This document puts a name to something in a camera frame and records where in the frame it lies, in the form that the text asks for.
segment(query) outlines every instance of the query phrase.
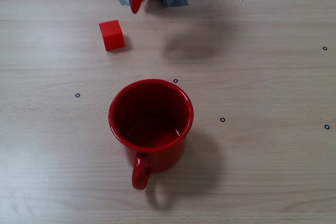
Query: mug handle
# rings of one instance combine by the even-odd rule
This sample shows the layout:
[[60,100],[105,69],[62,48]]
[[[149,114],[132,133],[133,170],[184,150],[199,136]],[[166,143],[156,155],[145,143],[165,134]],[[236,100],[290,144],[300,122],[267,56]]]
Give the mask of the mug handle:
[[136,153],[133,174],[132,174],[132,186],[136,190],[145,189],[149,175],[148,172],[148,155],[144,153]]

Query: wooden table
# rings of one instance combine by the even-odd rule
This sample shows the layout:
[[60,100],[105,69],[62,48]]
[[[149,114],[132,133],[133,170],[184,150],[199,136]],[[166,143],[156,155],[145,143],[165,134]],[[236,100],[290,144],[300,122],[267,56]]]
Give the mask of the wooden table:
[[[1,224],[336,223],[336,0],[188,1],[0,0]],[[136,191],[107,113],[148,78],[195,119]]]

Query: mug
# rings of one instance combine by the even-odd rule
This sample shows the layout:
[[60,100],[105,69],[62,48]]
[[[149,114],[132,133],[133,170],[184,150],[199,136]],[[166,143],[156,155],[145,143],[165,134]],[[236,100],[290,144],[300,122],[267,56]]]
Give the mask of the mug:
[[113,99],[109,124],[133,166],[132,185],[143,190],[151,173],[172,167],[182,156],[194,119],[187,94],[164,80],[141,80]]

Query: cube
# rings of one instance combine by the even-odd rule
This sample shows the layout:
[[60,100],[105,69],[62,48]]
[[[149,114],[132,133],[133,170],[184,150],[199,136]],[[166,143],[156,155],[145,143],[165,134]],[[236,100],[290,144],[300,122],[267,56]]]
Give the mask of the cube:
[[124,37],[117,20],[99,24],[106,51],[124,47]]

